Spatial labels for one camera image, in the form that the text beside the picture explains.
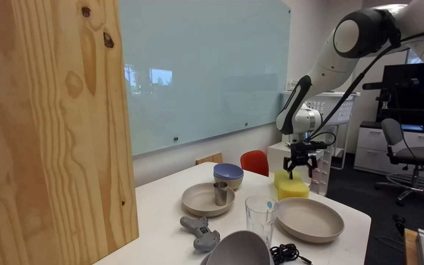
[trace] red chair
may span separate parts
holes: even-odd
[[[240,158],[243,170],[269,177],[268,158],[263,151],[254,150],[244,153]]]

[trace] gray handheld device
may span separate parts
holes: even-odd
[[[196,250],[210,252],[219,244],[220,234],[217,230],[211,232],[208,227],[209,221],[205,216],[199,219],[191,219],[183,216],[180,223],[197,237],[193,243]]]

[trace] wood grain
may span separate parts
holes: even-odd
[[[202,164],[204,162],[214,162],[214,163],[223,163],[222,153],[218,153],[212,156],[208,156],[206,158],[202,158],[195,161],[195,164]]]
[[[0,0],[0,265],[138,237],[125,93],[117,0]]]
[[[406,265],[418,265],[417,237],[417,232],[405,229],[403,241],[405,246]]]

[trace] whiteboard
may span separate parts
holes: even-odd
[[[281,0],[119,0],[133,155],[275,122]]]

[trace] white basket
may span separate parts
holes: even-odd
[[[292,91],[281,92],[281,107],[284,107],[287,99],[289,99]],[[318,110],[322,115],[323,119],[326,119],[326,115],[330,114],[332,109],[336,106],[338,101],[343,97],[344,92],[324,92],[316,96],[311,97],[304,103],[311,109]],[[326,124],[327,126],[336,126],[345,124],[350,121],[351,111],[353,108],[354,100],[360,93],[351,94],[348,99],[341,105],[340,109],[331,117]]]

